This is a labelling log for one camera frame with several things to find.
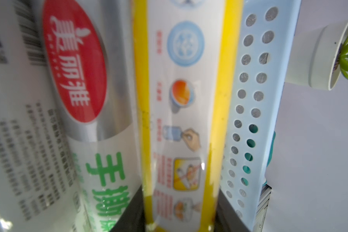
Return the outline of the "light blue plastic basket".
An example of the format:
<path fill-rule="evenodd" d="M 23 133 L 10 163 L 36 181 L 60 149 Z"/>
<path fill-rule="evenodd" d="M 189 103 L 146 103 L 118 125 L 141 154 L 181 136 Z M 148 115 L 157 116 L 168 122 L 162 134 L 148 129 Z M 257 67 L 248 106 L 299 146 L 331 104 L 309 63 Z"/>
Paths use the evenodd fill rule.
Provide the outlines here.
<path fill-rule="evenodd" d="M 251 231 L 264 183 L 300 1 L 245 1 L 220 189 Z"/>

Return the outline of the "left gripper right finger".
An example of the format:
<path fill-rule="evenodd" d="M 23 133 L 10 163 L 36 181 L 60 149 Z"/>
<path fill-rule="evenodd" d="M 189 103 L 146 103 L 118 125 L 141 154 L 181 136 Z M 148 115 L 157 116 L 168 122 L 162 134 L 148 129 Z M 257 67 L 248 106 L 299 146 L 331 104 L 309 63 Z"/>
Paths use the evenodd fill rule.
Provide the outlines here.
<path fill-rule="evenodd" d="M 222 190 L 218 194 L 214 232 L 250 232 Z"/>

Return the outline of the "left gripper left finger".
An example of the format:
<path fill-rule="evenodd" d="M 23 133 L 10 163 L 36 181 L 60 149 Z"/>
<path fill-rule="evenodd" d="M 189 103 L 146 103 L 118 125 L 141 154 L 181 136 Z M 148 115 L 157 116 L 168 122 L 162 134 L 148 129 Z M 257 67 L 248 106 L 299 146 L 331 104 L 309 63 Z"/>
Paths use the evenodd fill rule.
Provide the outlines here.
<path fill-rule="evenodd" d="M 145 223 L 144 197 L 142 186 L 140 186 L 110 232 L 145 232 Z"/>

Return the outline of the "white green wrap roll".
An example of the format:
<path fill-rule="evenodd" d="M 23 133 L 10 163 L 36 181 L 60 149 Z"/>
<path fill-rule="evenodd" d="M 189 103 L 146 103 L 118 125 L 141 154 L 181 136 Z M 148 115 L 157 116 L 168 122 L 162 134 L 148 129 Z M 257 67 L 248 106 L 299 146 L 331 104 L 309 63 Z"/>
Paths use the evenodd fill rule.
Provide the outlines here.
<path fill-rule="evenodd" d="M 0 1 L 0 232 L 89 232 L 31 1 Z"/>
<path fill-rule="evenodd" d="M 95 232 L 141 186 L 130 1 L 33 1 L 64 131 Z"/>

